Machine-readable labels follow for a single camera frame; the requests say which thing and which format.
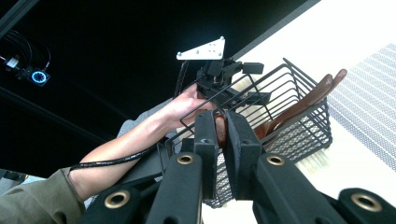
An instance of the black ceiling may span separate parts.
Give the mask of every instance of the black ceiling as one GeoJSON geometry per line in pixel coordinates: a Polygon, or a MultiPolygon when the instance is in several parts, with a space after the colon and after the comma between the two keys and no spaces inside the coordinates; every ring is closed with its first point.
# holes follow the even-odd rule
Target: black ceiling
{"type": "Polygon", "coordinates": [[[48,176],[78,162],[173,96],[178,51],[224,36],[231,57],[303,2],[41,0],[14,30],[49,48],[51,78],[40,88],[0,67],[0,168],[48,176]]]}

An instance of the perforated surface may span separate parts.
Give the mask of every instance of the perforated surface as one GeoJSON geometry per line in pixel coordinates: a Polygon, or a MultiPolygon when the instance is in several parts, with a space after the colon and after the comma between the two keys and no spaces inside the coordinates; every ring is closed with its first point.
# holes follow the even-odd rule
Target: perforated surface
{"type": "Polygon", "coordinates": [[[341,125],[396,171],[396,45],[348,69],[329,96],[329,112],[341,125]]]}

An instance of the gray sleeve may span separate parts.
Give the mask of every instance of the gray sleeve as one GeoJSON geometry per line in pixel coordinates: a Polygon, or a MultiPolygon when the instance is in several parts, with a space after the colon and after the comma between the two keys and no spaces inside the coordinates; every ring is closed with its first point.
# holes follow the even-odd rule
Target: gray sleeve
{"type": "MultiPolygon", "coordinates": [[[[136,120],[132,120],[132,119],[128,119],[125,120],[120,128],[119,134],[117,135],[117,137],[122,136],[123,134],[127,133],[128,131],[130,131],[132,128],[134,128],[137,124],[139,124],[140,122],[142,122],[143,120],[145,120],[146,118],[148,118],[149,116],[151,116],[152,114],[154,114],[155,112],[157,112],[158,110],[160,110],[161,108],[163,108],[164,106],[166,106],[169,102],[171,102],[172,99],[168,99],[165,102],[156,105],[154,107],[152,107],[150,110],[142,113],[139,115],[139,117],[137,117],[136,120]]],[[[172,132],[168,133],[166,135],[166,137],[168,138],[172,138],[177,134],[176,130],[173,130],[172,132]]],[[[178,153],[180,151],[180,145],[177,145],[174,147],[174,151],[176,153],[178,153]]]]}

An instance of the olive green sleeve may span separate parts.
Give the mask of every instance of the olive green sleeve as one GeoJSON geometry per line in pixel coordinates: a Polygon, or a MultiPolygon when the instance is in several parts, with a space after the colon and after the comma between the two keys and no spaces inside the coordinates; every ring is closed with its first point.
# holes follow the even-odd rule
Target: olive green sleeve
{"type": "Polygon", "coordinates": [[[70,168],[21,184],[0,196],[0,223],[77,223],[85,212],[68,178],[70,168]]]}

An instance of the black wire basket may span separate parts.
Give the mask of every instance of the black wire basket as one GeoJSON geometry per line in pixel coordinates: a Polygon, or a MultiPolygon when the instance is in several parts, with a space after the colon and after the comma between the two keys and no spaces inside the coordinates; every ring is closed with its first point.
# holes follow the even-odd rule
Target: black wire basket
{"type": "MultiPolygon", "coordinates": [[[[220,105],[221,107],[227,105],[227,109],[243,115],[252,129],[276,118],[291,105],[299,102],[317,85],[314,79],[286,59],[268,74],[260,75],[259,78],[257,76],[235,75],[233,83],[224,90],[237,90],[239,94],[220,105]],[[264,99],[263,95],[270,95],[270,99],[264,99]]],[[[259,139],[262,143],[262,152],[275,153],[297,162],[328,147],[332,143],[328,110],[326,98],[319,104],[309,107],[281,128],[259,139]]],[[[166,144],[168,149],[178,153],[182,139],[192,138],[193,132],[194,124],[178,130],[177,135],[168,140],[172,142],[166,144]]],[[[222,207],[233,198],[221,150],[217,166],[216,198],[204,200],[204,203],[212,208],[222,207]]]]}

